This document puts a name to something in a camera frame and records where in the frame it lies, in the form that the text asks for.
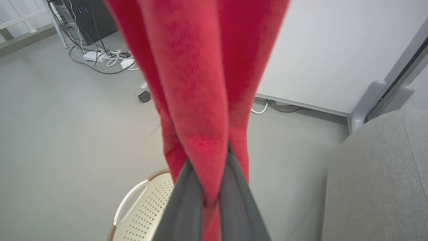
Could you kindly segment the red white garment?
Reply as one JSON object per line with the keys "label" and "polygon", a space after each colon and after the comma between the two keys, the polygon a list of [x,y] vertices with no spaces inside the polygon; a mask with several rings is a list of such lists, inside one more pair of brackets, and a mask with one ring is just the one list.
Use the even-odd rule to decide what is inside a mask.
{"label": "red white garment", "polygon": [[203,241],[220,241],[230,143],[249,180],[250,110],[290,0],[105,0],[151,90],[174,182],[190,160]]}

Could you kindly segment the black computer tower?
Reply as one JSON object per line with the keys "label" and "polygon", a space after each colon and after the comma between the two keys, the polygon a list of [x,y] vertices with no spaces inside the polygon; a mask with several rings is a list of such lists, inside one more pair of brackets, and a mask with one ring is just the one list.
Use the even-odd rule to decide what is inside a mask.
{"label": "black computer tower", "polygon": [[117,32],[118,28],[104,0],[62,0],[67,8],[67,20],[85,45]]}

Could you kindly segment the grey partition foot with caster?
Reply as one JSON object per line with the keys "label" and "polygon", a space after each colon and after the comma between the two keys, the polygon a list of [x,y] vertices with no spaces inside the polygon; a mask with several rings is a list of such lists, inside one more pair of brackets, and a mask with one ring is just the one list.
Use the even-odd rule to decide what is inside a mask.
{"label": "grey partition foot with caster", "polygon": [[148,93],[149,93],[149,87],[148,87],[148,84],[147,84],[147,82],[146,82],[146,81],[144,81],[144,82],[143,82],[143,83],[138,87],[138,89],[136,90],[135,95],[136,95],[136,96],[140,96],[140,95],[144,94],[145,92],[148,92]]}

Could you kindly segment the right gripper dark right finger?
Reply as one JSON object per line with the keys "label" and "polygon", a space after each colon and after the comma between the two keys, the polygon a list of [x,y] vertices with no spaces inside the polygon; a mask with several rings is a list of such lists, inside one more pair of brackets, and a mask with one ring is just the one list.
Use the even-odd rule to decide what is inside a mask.
{"label": "right gripper dark right finger", "polygon": [[219,192],[222,241],[272,241],[231,143]]}

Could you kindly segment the grey upright partition foot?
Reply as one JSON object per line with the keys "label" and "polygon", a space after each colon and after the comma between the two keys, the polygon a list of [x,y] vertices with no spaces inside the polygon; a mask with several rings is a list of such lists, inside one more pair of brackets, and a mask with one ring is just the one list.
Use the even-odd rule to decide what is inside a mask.
{"label": "grey upright partition foot", "polygon": [[374,106],[374,108],[365,118],[365,122],[368,122],[371,119],[374,119],[383,114],[399,110],[403,107],[405,102],[410,99],[414,92],[415,89],[411,85],[403,85],[394,91],[390,91]]}
{"label": "grey upright partition foot", "polygon": [[369,85],[368,89],[347,118],[350,134],[364,125],[366,116],[385,93],[386,85],[387,83],[384,80],[376,80]]}

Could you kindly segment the cream perforated laundry basket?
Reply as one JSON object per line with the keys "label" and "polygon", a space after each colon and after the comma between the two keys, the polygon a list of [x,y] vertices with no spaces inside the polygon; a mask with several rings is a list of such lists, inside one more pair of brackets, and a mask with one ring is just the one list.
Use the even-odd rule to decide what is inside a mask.
{"label": "cream perforated laundry basket", "polygon": [[134,186],[117,208],[107,241],[152,241],[173,188],[168,168]]}

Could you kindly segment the metal desk leg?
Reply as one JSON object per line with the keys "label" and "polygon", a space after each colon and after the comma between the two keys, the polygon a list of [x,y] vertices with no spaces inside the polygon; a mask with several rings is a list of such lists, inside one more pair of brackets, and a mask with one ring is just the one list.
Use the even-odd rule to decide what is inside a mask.
{"label": "metal desk leg", "polygon": [[62,42],[62,44],[64,45],[65,49],[68,49],[70,47],[69,43],[67,42],[67,40],[65,39],[65,32],[63,30],[62,27],[62,17],[60,16],[60,13],[57,11],[55,4],[53,3],[52,0],[46,0],[47,1],[47,6],[49,8],[49,11],[52,15],[52,22],[54,24],[55,30],[58,33],[58,36],[60,37],[60,40]]}

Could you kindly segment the white rack frame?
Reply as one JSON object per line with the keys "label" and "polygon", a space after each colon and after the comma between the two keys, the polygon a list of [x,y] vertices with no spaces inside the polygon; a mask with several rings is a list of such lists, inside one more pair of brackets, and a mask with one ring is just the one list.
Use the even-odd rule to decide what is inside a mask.
{"label": "white rack frame", "polygon": [[49,0],[0,0],[0,57],[57,34]]}

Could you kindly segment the grey fabric sofa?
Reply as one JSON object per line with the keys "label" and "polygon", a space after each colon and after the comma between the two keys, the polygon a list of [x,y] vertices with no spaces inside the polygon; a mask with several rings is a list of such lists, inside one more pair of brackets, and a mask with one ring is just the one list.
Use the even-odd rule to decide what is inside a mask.
{"label": "grey fabric sofa", "polygon": [[330,161],[322,241],[428,241],[428,110],[378,116]]}

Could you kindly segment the white partition panel grey frame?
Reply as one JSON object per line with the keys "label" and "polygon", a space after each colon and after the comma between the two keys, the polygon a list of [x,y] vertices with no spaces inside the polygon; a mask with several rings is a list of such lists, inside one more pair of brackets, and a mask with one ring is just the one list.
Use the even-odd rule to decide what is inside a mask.
{"label": "white partition panel grey frame", "polygon": [[407,80],[414,92],[401,109],[428,109],[428,44],[415,61]]}

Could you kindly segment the large white partition board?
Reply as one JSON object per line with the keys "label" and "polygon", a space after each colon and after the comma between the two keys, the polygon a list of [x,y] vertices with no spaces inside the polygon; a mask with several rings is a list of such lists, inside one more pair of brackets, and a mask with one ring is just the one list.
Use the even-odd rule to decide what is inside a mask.
{"label": "large white partition board", "polygon": [[257,96],[349,116],[428,19],[428,0],[291,0]]}

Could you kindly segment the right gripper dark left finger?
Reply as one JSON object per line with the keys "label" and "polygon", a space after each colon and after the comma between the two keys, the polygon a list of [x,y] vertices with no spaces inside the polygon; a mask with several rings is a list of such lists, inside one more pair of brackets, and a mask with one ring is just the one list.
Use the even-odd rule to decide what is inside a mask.
{"label": "right gripper dark left finger", "polygon": [[202,241],[204,192],[186,160],[152,241]]}

